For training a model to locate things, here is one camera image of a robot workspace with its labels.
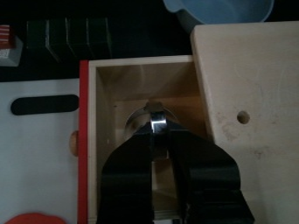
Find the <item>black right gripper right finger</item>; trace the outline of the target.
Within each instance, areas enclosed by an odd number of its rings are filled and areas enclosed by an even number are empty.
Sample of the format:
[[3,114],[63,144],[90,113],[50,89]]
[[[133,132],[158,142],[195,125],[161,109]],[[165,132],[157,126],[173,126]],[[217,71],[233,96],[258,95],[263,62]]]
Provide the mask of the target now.
[[254,224],[239,166],[213,142],[169,122],[169,151],[185,224]]

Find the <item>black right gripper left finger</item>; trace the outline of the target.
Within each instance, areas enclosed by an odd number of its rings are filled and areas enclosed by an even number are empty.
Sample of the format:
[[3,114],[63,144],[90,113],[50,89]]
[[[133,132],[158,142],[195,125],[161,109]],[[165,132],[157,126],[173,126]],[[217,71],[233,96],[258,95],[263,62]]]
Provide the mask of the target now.
[[103,167],[97,224],[154,224],[151,134],[134,134]]

